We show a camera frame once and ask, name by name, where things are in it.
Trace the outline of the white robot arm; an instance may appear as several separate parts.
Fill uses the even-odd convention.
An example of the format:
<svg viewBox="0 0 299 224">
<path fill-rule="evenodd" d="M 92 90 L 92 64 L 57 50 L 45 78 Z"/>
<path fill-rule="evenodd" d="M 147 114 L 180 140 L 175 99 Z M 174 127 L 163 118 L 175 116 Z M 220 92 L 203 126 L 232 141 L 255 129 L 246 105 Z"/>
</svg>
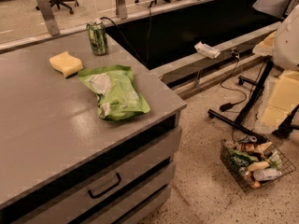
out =
<svg viewBox="0 0 299 224">
<path fill-rule="evenodd" d="M 273 132 L 299 105 L 299 6 L 253 52 L 270 56 L 274 66 L 283 70 L 259 115 L 261 129 Z"/>
</svg>

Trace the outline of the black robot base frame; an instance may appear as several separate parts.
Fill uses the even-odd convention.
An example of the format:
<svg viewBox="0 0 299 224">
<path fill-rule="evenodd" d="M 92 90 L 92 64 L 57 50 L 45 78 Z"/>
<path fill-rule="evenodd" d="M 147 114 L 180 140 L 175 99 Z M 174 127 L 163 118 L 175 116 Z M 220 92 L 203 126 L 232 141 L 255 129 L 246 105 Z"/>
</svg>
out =
<svg viewBox="0 0 299 224">
<path fill-rule="evenodd" d="M 227 119 L 225 116 L 223 116 L 223 115 L 221 115 L 221 114 L 219 114 L 219 113 L 217 113 L 217 112 L 215 112 L 211 109 L 209 109 L 207 111 L 207 113 L 208 113 L 208 115 L 211 119 L 213 119 L 213 118 L 220 119 L 221 121 L 229 124 L 233 128 L 241 131 L 242 133 L 245 133 L 249 136 L 255 137 L 257 139 L 258 144 L 267 142 L 268 139 L 264 135 L 259 134 L 259 133 L 255 133 L 254 131 L 251 131 L 251 130 L 247 129 L 246 127 L 242 126 L 242 123 L 245 120 L 246 115 L 252 109 L 255 102 L 262 95 L 263 89 L 264 89 L 264 83 L 265 83 L 268 75 L 270 74 L 271 69 L 274 67 L 274 63 L 270 60 L 269 57 L 266 57 L 264 62 L 266 63 L 266 67 L 263 70 L 263 73 L 262 73 L 262 75 L 261 75 L 261 77 L 258 81 L 253 81 L 251 79 L 248 79 L 248 78 L 245 78 L 245 77 L 242 77 L 242 76 L 239 77 L 239 83 L 240 84 L 243 84 L 244 82 L 248 82 L 249 84 L 255 86 L 255 90 L 253 91 L 252 95 L 249 98 L 249 101 L 241 109 L 241 111 L 239 112 L 239 114 L 235 118 L 235 120 Z M 288 138 L 293 130 L 299 130 L 298 125 L 292 124 L 292 119 L 294 118 L 297 111 L 298 111 L 298 107 L 296 107 L 291 112 L 291 114 L 288 115 L 287 118 L 285 118 L 283 120 L 283 122 L 278 126 L 278 128 L 273 131 L 273 134 L 276 137 Z"/>
</svg>

